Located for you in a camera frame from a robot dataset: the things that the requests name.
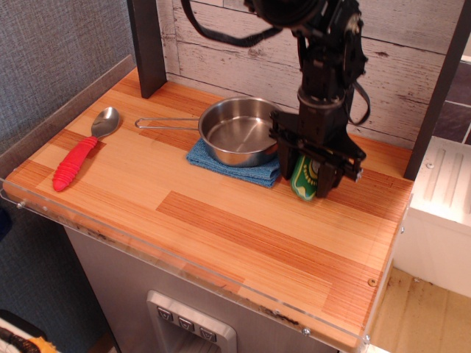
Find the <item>frying pan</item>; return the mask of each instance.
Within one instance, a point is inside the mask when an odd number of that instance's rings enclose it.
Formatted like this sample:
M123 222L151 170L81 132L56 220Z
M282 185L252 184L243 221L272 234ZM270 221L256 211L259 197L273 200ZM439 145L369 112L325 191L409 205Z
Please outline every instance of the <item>frying pan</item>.
M231 167L255 167L272 160L277 154L276 140L269 137L272 127L270 112L280 108L270 101L255 97L233 97L218 101L197 118L141 118L139 129L199 130L209 155ZM143 126L142 121L195 120L198 129L175 126Z

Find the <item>pan handle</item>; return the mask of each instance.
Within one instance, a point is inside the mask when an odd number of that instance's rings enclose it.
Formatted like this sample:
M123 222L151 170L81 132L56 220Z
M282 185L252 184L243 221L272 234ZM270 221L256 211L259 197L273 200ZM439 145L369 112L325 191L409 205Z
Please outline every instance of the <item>pan handle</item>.
M142 121L198 121L198 118L140 118L134 125L138 129L168 129L168 130L198 130L197 127L179 127L179 126L143 126Z

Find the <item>silver spoon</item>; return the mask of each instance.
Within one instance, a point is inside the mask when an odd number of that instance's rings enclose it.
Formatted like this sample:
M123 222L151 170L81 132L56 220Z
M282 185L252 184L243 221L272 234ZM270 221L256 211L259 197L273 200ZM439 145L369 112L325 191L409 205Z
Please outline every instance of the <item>silver spoon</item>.
M88 153L96 146L98 139L114 132L119 125L119 113L108 107L96 117L91 127L91 136L81 140L59 164L52 178L56 191L64 190L74 180Z

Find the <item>control panel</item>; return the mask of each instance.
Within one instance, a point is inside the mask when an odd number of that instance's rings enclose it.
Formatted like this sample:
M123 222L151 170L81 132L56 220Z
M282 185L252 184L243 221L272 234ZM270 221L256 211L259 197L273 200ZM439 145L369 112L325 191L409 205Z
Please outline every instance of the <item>control panel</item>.
M237 353L236 331L227 324L154 290L147 307L161 353Z

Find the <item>gray fabric wall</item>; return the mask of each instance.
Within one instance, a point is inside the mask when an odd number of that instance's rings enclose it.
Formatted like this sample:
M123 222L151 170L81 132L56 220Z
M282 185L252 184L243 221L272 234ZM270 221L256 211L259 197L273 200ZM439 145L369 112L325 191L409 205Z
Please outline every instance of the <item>gray fabric wall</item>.
M133 53L125 0L0 1L0 154ZM5 200L0 309L86 352L106 322L61 227Z

